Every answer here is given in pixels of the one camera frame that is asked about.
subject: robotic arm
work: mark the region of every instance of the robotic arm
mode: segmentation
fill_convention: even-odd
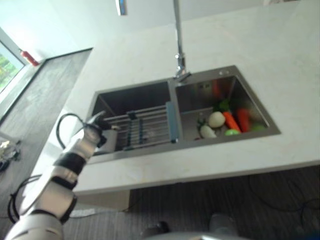
[[[20,219],[5,240],[62,240],[62,224],[69,219],[77,197],[73,188],[78,176],[96,147],[106,139],[103,130],[111,126],[105,112],[93,116],[76,133],[55,163],[47,169],[28,192],[20,207]]]

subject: window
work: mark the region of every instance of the window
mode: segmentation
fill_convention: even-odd
[[[0,93],[23,66],[24,64],[0,42]]]

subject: orange carrot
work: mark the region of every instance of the orange carrot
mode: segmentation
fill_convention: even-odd
[[[225,117],[225,124],[230,128],[230,129],[235,129],[238,130],[241,133],[241,130],[236,122],[236,120],[234,119],[234,117],[231,115],[230,112],[228,111],[224,111],[223,116]]]

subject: white wall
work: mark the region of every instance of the white wall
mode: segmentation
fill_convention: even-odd
[[[261,6],[263,0],[180,0],[182,20]],[[101,38],[174,23],[172,0],[0,0],[0,28],[37,60],[91,48]]]

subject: faucet spout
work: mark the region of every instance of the faucet spout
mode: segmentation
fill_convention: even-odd
[[[177,67],[176,67],[176,73],[174,78],[177,79],[185,75],[187,71],[186,71],[185,54],[182,50],[179,0],[173,0],[173,8],[174,8],[174,18],[175,18],[175,36],[176,36],[176,42],[177,42],[177,48],[178,48],[178,53],[175,55],[175,59],[177,61]]]

